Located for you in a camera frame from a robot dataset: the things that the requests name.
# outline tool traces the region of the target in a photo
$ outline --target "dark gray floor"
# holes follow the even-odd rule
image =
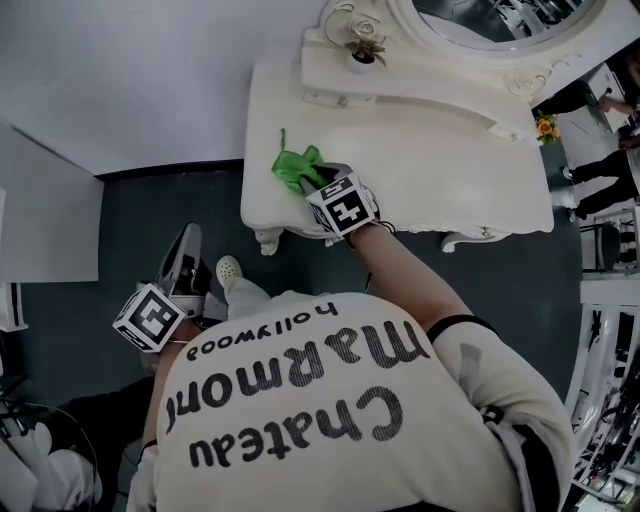
[[[543,148],[552,187],[560,145]],[[105,187],[100,232],[100,281],[23,287],[30,328],[20,334],[34,398],[55,404],[114,390],[143,375],[137,350],[111,322],[140,279],[153,279],[169,244],[188,222],[200,224],[210,267],[237,256],[245,274],[272,294],[360,291],[365,270],[341,243],[286,234],[274,257],[260,255],[240,217],[240,172],[211,172],[133,179]],[[503,340],[533,364],[564,397],[580,327],[581,254],[578,228],[556,213],[550,234],[511,236],[461,245],[443,254],[438,233],[399,238],[431,265],[492,323]]]

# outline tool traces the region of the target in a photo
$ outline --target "black pants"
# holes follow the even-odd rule
[[[591,194],[580,201],[578,208],[576,208],[576,215],[581,219],[585,219],[590,213],[599,212],[613,204],[633,199],[638,195],[638,189],[631,174],[631,167],[629,167],[627,152],[624,150],[615,151],[599,162],[578,167],[572,173],[575,184],[584,183],[601,176],[618,178],[610,187]]]
[[[148,377],[114,393],[76,398],[60,406],[82,427],[96,454],[102,499],[93,506],[92,512],[113,508],[122,452],[142,437],[152,392],[153,377]],[[51,432],[52,452],[72,449],[95,464],[91,447],[66,415],[53,413],[43,423]]]

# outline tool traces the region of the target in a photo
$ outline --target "person's leg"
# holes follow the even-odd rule
[[[620,253],[618,261],[620,263],[635,263],[638,260],[638,253],[635,249],[630,249]]]
[[[636,234],[633,231],[623,231],[620,233],[620,241],[622,243],[632,243],[636,241]]]
[[[255,314],[271,297],[257,284],[244,277],[236,277],[225,290],[229,305],[228,319],[236,320]]]
[[[256,313],[271,297],[258,285],[242,276],[240,263],[233,256],[223,256],[216,264],[216,277],[227,300],[227,320]]]
[[[631,173],[629,173],[628,177],[618,178],[618,180],[610,187],[585,197],[580,201],[575,214],[581,219],[586,219],[587,215],[591,213],[597,213],[616,203],[632,199],[637,194],[638,191],[636,190],[636,186],[631,178]]]
[[[329,294],[320,294],[320,295],[307,295],[304,293],[294,292],[293,290],[287,290],[281,295],[276,295],[268,302],[265,302],[262,306],[260,306],[258,313],[265,313],[267,311],[273,311],[274,309],[280,309],[285,306],[290,306],[291,304],[299,304],[301,302],[307,302],[318,297],[322,297],[323,295]]]
[[[614,151],[604,160],[582,165],[571,171],[572,181],[576,185],[603,176],[622,177],[630,174],[629,160],[624,150]]]

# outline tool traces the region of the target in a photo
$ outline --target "hand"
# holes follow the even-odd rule
[[[620,149],[633,149],[635,147],[635,144],[632,140],[623,140],[620,142],[620,144],[618,144],[618,148]]]
[[[599,107],[600,107],[600,110],[606,113],[606,112],[609,112],[615,104],[616,104],[615,100],[612,100],[608,96],[605,96],[600,100]]]
[[[316,222],[325,231],[343,238],[358,226],[380,218],[373,192],[360,182],[351,167],[338,162],[325,162],[313,168],[329,185],[318,189],[303,176],[300,186]]]

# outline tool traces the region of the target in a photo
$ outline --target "white wall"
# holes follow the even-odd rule
[[[0,0],[0,116],[95,174],[242,158],[254,61],[323,5]]]
[[[0,123],[0,281],[97,281],[103,187]]]
[[[603,306],[640,306],[640,279],[598,279],[580,283],[580,302]]]

